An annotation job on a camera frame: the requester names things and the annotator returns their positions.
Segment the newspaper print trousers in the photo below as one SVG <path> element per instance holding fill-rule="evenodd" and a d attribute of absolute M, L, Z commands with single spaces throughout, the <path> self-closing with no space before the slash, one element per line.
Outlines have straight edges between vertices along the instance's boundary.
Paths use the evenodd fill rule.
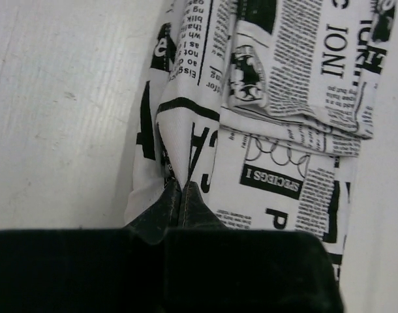
<path fill-rule="evenodd" d="M 342 265 L 396 1 L 165 1 L 124 220 L 306 231 Z"/>

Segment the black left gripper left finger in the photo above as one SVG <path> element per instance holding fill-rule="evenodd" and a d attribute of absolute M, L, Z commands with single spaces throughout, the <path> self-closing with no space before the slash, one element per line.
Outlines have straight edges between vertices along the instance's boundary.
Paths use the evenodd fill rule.
<path fill-rule="evenodd" d="M 161 241 L 181 190 L 123 228 L 0 231 L 0 312 L 162 312 Z"/>

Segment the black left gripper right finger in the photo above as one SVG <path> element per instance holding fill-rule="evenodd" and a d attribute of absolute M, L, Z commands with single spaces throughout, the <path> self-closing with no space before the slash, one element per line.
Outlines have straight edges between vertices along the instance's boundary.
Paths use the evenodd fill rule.
<path fill-rule="evenodd" d="M 328 253 L 302 231 L 234 230 L 194 182 L 164 238 L 167 312 L 343 312 Z"/>

